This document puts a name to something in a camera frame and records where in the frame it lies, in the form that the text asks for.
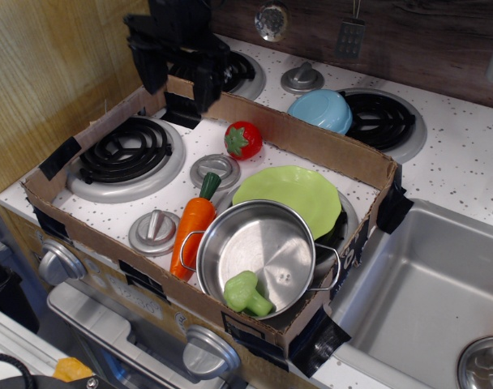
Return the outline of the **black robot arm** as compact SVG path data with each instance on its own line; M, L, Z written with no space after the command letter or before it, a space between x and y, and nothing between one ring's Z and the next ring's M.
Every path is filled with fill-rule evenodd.
M229 46L211 31L212 11L203 1L150 1L147 15L128 14L128 47L145 89L157 93L174 64L193 72L198 113L220 99L228 68Z

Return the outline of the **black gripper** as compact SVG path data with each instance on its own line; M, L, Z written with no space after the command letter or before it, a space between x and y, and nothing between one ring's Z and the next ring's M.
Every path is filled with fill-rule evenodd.
M206 113L219 100L225 83L229 46L215 36L204 19L166 15L133 15L124 17L129 29L127 42L135 69L150 94L166 84L169 63L189 63L190 52L201 51L206 58L194 75L194 102L198 113Z

